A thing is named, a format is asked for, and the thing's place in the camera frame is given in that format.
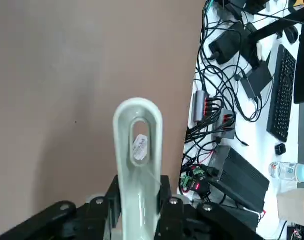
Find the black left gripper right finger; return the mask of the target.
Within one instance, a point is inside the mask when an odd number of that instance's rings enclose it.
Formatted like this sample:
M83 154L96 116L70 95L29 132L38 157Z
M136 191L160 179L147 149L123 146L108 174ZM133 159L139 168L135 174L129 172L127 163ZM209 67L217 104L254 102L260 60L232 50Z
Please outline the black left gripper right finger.
M160 218L155 240L261 240L254 213L213 202L185 204L173 196L169 177L161 176Z

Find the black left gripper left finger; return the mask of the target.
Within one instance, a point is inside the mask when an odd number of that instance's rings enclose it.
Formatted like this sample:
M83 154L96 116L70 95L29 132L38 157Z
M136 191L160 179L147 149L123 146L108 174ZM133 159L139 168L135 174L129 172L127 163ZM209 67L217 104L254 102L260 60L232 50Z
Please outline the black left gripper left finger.
M0 234L0 240L111 240L121 213L118 177L82 206L59 201Z

